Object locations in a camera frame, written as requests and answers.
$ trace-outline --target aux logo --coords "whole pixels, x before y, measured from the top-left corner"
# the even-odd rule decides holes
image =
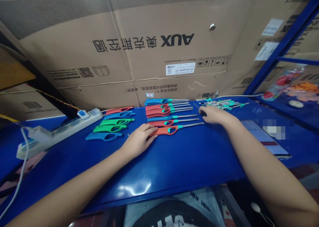
[[[172,35],[168,35],[167,37],[161,36],[161,38],[164,41],[164,43],[162,44],[162,47],[165,46],[165,45],[168,46],[168,47],[174,46],[176,38],[177,38],[177,45],[178,46],[182,45],[182,38],[183,38],[184,44],[185,45],[189,45],[190,41],[192,41],[193,36],[194,36],[194,34],[192,34],[190,36],[186,36],[185,34],[182,34],[182,35],[174,34],[173,36]]]

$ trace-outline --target plastic bottle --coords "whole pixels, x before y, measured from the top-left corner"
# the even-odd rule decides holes
[[[283,91],[290,86],[305,71],[304,64],[296,64],[295,67],[286,70],[277,81],[271,85],[262,95],[262,99],[266,101],[274,101]]]

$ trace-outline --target yellow cable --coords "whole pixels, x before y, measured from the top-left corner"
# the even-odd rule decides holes
[[[13,118],[11,118],[11,117],[7,117],[7,116],[2,115],[2,114],[0,114],[0,117],[3,118],[3,119],[7,119],[7,120],[9,120],[9,121],[11,121],[11,122],[19,122],[19,121],[15,120],[15,119],[13,119]]]
[[[51,96],[50,94],[47,94],[47,93],[44,92],[44,91],[41,91],[41,90],[36,89],[36,88],[34,88],[34,87],[32,87],[32,88],[35,89],[35,90],[37,90],[37,91],[39,91],[39,92],[42,92],[43,94],[45,94],[45,95],[47,95],[47,96],[49,96],[49,97],[54,98],[55,100],[58,100],[59,102],[62,102],[63,104],[65,104],[65,105],[67,105],[67,106],[69,106],[69,107],[75,108],[76,110],[80,111],[79,108],[77,108],[77,107],[75,107],[75,106],[73,106],[73,105],[71,105],[71,104],[68,104],[68,103],[66,103],[66,102],[64,102],[64,101],[61,101],[60,99],[57,99],[57,98],[55,98],[54,96]]]

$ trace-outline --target white label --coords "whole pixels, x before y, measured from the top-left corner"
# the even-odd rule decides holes
[[[166,76],[193,73],[195,65],[195,62],[166,65]]]
[[[279,43],[266,42],[258,55],[255,57],[255,61],[267,61],[270,55],[274,52]]]
[[[281,19],[271,19],[267,27],[263,31],[262,35],[273,36],[277,32],[278,28],[280,27],[282,23],[283,23],[283,20]]]

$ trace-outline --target electrical outlet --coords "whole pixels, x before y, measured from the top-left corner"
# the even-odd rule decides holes
[[[92,123],[103,118],[102,112],[95,108],[88,112],[89,117],[86,119],[73,119],[69,123],[66,123],[60,126],[58,129],[52,131],[53,138],[45,143],[38,142],[36,140],[30,139],[28,141],[29,144],[29,153],[28,159],[37,155],[38,153],[50,148],[51,146],[59,143],[60,141],[68,138],[69,136],[77,133],[78,131],[84,129],[85,127],[91,125]],[[18,146],[17,158],[24,159],[26,156],[27,146],[26,143],[23,142]]]

